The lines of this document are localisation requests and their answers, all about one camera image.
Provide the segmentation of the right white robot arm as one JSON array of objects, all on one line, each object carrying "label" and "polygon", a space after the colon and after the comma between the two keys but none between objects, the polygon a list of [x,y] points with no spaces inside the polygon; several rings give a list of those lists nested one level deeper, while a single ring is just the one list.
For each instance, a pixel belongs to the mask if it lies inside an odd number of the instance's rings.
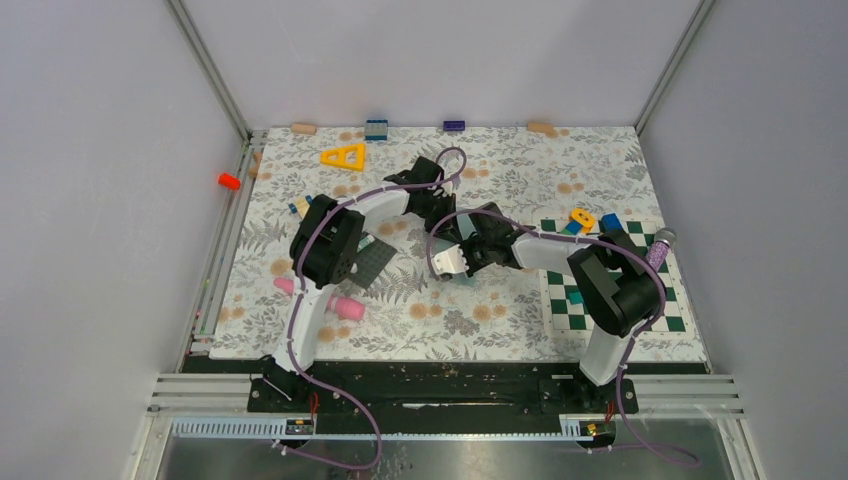
[{"label": "right white robot arm", "polygon": [[666,287],[622,229],[596,237],[536,230],[496,207],[469,210],[476,229],[461,243],[472,272],[496,264],[572,277],[595,323],[573,386],[575,402],[597,412],[613,398],[610,382],[623,370],[635,336],[665,313]]}]

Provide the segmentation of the light blue envelope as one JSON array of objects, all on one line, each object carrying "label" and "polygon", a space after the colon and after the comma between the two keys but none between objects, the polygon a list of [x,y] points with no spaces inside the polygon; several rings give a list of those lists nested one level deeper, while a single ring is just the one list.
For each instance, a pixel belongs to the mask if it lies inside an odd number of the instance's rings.
[{"label": "light blue envelope", "polygon": [[[470,219],[468,214],[461,214],[454,218],[456,227],[459,231],[460,238],[462,240],[466,240],[473,233],[476,232],[476,228],[473,225],[473,222]],[[453,277],[453,282],[464,287],[475,288],[477,285],[477,279],[474,276],[469,276],[467,273],[457,274]]]}]

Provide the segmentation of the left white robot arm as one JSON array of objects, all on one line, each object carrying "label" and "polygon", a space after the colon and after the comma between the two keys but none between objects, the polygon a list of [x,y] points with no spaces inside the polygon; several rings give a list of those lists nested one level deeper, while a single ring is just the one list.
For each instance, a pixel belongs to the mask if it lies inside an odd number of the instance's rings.
[{"label": "left white robot arm", "polygon": [[302,375],[314,362],[317,331],[336,286],[351,273],[360,237],[381,223],[413,213],[421,218],[442,217],[437,211],[450,203],[451,190],[467,158],[447,176],[441,165],[426,158],[412,168],[386,177],[378,186],[357,196],[334,199],[318,195],[301,220],[290,245],[294,288],[285,333],[272,353],[276,365],[288,372],[272,386],[272,398],[288,411],[309,401],[310,385]]}]

